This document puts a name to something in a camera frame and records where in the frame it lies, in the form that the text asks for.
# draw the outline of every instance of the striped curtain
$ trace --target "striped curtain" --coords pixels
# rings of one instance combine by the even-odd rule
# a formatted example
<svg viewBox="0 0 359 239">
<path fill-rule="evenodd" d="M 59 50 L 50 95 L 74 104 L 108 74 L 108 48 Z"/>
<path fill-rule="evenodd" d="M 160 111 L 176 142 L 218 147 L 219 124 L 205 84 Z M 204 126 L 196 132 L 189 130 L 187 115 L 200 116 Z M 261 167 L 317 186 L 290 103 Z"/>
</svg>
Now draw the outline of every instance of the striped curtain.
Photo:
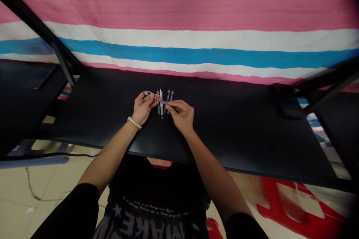
<svg viewBox="0 0 359 239">
<path fill-rule="evenodd" d="M 359 54 L 354 0 L 24 1 L 99 68 L 293 84 Z M 2 3 L 0 58 L 57 62 Z"/>
</svg>

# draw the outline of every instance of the desk surface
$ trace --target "desk surface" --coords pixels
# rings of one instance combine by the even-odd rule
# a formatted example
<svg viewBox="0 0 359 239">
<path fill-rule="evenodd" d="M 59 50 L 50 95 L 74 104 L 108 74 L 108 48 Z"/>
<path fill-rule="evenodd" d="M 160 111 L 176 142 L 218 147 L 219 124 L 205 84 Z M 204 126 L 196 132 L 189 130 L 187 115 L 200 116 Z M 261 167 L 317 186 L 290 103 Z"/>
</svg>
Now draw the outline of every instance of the desk surface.
<svg viewBox="0 0 359 239">
<path fill-rule="evenodd" d="M 47 108 L 65 87 L 65 75 L 60 66 L 53 64 L 55 70 L 38 90 L 24 87 L 42 65 L 50 64 L 0 60 L 0 131 L 6 134 L 4 137 L 21 139 L 30 134 L 42 122 Z M 2 146 L 0 154 L 7 152 Z"/>
<path fill-rule="evenodd" d="M 307 99 L 316 100 L 322 91 Z M 359 180 L 359 93 L 341 92 L 322 104 L 315 114 L 351 176 Z"/>
<path fill-rule="evenodd" d="M 336 179 L 307 120 L 279 117 L 266 85 L 87 68 L 50 138 L 102 148 L 132 115 L 138 94 L 158 88 L 174 89 L 174 99 L 195 108 L 194 129 L 226 169 L 306 183 Z M 129 152 L 193 161 L 171 116 L 159 119 L 156 109 Z"/>
</svg>

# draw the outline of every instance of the pink stripe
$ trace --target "pink stripe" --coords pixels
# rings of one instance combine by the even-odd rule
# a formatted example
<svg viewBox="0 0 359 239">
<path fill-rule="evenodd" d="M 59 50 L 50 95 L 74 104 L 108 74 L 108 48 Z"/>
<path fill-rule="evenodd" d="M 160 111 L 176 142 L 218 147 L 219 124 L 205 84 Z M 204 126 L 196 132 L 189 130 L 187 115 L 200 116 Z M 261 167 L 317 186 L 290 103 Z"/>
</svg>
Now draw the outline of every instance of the pink stripe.
<svg viewBox="0 0 359 239">
<path fill-rule="evenodd" d="M 298 78 L 298 79 L 281 78 L 281 77 L 261 78 L 256 76 L 245 77 L 242 75 L 217 74 L 212 72 L 182 73 L 182 72 L 175 72 L 170 70 L 148 70 L 148 69 L 139 69 L 132 67 L 122 67 L 110 63 L 88 63 L 88 62 L 82 62 L 82 63 L 84 65 L 92 66 L 96 68 L 120 69 L 123 71 L 132 71 L 132 72 L 142 72 L 142 73 L 161 74 L 161 75 L 175 75 L 180 77 L 199 77 L 199 78 L 209 78 L 209 79 L 217 79 L 217 80 L 249 82 L 249 83 L 265 84 L 265 85 L 270 85 L 273 83 L 282 83 L 282 84 L 291 85 L 295 82 L 302 80 L 302 78 Z"/>
<path fill-rule="evenodd" d="M 329 88 L 330 88 L 330 86 L 327 86 L 327 87 L 321 88 L 320 90 L 327 90 Z M 342 91 L 351 92 L 351 93 L 359 93 L 359 83 L 352 83 Z"/>
<path fill-rule="evenodd" d="M 21 21 L 7 6 L 0 1 L 0 24 Z"/>
<path fill-rule="evenodd" d="M 359 28 L 354 0 L 24 0 L 43 20 L 101 28 L 313 31 Z"/>
<path fill-rule="evenodd" d="M 64 94 L 60 94 L 60 95 L 59 95 L 59 98 L 60 98 L 60 99 L 67 99 L 68 96 L 67 96 L 67 95 L 64 95 Z"/>
<path fill-rule="evenodd" d="M 72 91 L 72 88 L 69 86 L 65 86 L 64 90 Z"/>
</svg>

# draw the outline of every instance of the bracelet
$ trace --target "bracelet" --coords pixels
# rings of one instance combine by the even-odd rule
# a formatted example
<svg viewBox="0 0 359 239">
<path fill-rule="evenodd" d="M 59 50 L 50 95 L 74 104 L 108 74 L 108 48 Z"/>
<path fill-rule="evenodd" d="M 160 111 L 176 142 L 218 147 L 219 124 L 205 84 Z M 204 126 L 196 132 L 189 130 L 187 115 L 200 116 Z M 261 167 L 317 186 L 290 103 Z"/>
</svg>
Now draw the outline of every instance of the bracelet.
<svg viewBox="0 0 359 239">
<path fill-rule="evenodd" d="M 134 121 L 131 117 L 128 117 L 128 118 L 127 118 L 127 121 L 131 122 L 134 126 L 136 126 L 136 128 L 137 128 L 138 130 L 141 130 L 141 129 L 142 129 L 142 126 L 139 125 L 136 121 Z"/>
</svg>

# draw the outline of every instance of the black sleeve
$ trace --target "black sleeve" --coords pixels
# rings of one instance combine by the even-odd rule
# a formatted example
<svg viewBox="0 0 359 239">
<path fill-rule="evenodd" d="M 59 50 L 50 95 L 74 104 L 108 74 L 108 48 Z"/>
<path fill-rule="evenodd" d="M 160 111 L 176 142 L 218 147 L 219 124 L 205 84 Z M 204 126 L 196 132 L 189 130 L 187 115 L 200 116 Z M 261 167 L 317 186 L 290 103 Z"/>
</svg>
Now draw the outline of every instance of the black sleeve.
<svg viewBox="0 0 359 239">
<path fill-rule="evenodd" d="M 268 239 L 258 222 L 250 215 L 235 213 L 230 216 L 225 225 L 227 239 L 255 238 Z"/>
<path fill-rule="evenodd" d="M 94 185 L 76 186 L 31 238 L 89 238 L 96 228 L 98 199 Z"/>
</svg>

